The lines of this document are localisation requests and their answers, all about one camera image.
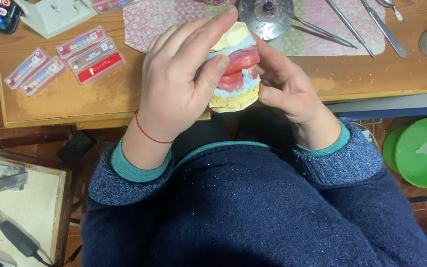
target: sweater sleeve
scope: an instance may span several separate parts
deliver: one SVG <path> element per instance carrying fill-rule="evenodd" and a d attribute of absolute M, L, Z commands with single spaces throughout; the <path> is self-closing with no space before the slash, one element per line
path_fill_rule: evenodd
<path fill-rule="evenodd" d="M 361 229 L 383 266 L 427 266 L 427 237 L 386 168 L 370 179 L 320 192 Z"/>
<path fill-rule="evenodd" d="M 139 170 L 136 176 L 130 177 L 131 180 L 125 179 L 111 165 L 111 156 L 117 145 L 111 145 L 103 152 L 90 182 L 89 195 L 97 203 L 123 206 L 139 202 L 155 194 L 174 170 L 173 161 L 168 160 L 156 179 L 152 179 L 152 170 Z"/>
<path fill-rule="evenodd" d="M 357 182 L 371 178 L 382 168 L 380 152 L 357 127 L 350 123 L 344 125 L 350 138 L 340 149 L 322 155 L 294 150 L 298 168 L 314 185 L 327 187 Z"/>

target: wooden floor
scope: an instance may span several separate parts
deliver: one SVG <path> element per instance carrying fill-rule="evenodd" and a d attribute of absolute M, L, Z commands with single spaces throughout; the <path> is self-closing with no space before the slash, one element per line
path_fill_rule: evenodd
<path fill-rule="evenodd" d="M 375 134 L 379 147 L 381 148 L 383 141 L 388 133 L 392 130 L 410 123 L 416 118 L 392 118 L 385 119 L 381 124 L 369 125 L 367 126 L 372 133 Z M 97 145 L 91 149 L 89 155 L 87 156 L 86 167 L 80 171 L 79 176 L 77 177 L 74 186 L 76 187 L 74 193 L 74 203 L 78 201 L 78 198 L 86 195 L 86 187 L 90 181 L 92 171 L 96 166 L 99 155 L 103 149 L 110 143 L 119 140 L 126 128 L 114 128 L 114 129 L 105 129 L 105 130 L 90 130 L 89 133 L 92 137 L 97 139 Z M 5 129 L 2 122 L 2 114 L 0 109 L 0 138 L 7 137 L 18 137 L 18 136 L 27 136 L 29 134 L 40 134 L 40 133 L 71 133 L 73 128 L 71 126 L 42 126 L 42 127 L 30 127 L 30 128 L 19 128 L 19 129 Z M 10 148 L 13 152 L 20 154 L 36 156 L 44 159 L 58 160 L 56 153 L 63 147 L 64 141 L 42 143 L 42 144 L 33 144 L 19 146 L 15 148 Z M 399 174 L 395 173 L 395 177 L 400 184 L 400 187 L 403 193 L 407 197 L 412 196 L 427 196 L 427 189 L 417 188 L 409 183 L 407 183 Z M 413 204 L 415 219 L 418 224 L 421 226 L 423 231 L 427 235 L 427 203 L 417 203 Z M 75 218 L 81 218 L 80 209 L 74 214 Z M 80 238 L 80 228 L 70 227 L 68 234 L 68 243 L 66 248 L 66 257 L 68 258 L 75 249 L 77 249 L 82 240 Z M 68 267 L 79 267 L 81 264 L 81 255 L 79 255 L 76 260 L 68 264 Z"/>

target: navy blue sweater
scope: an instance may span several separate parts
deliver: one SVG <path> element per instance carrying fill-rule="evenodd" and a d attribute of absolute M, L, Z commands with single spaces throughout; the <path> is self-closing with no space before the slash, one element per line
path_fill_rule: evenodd
<path fill-rule="evenodd" d="M 427 266 L 427 238 L 358 129 L 324 156 L 210 148 L 135 183 L 103 154 L 83 266 Z"/>

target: person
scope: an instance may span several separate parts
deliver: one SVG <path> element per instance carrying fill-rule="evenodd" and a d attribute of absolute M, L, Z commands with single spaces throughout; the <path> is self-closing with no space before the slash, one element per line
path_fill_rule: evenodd
<path fill-rule="evenodd" d="M 427 238 L 379 152 L 257 36 L 259 99 L 290 121 L 292 157 L 223 141 L 174 159 L 229 64 L 205 57 L 237 16 L 230 7 L 151 42 L 137 118 L 89 186 L 82 265 L 427 266 Z"/>

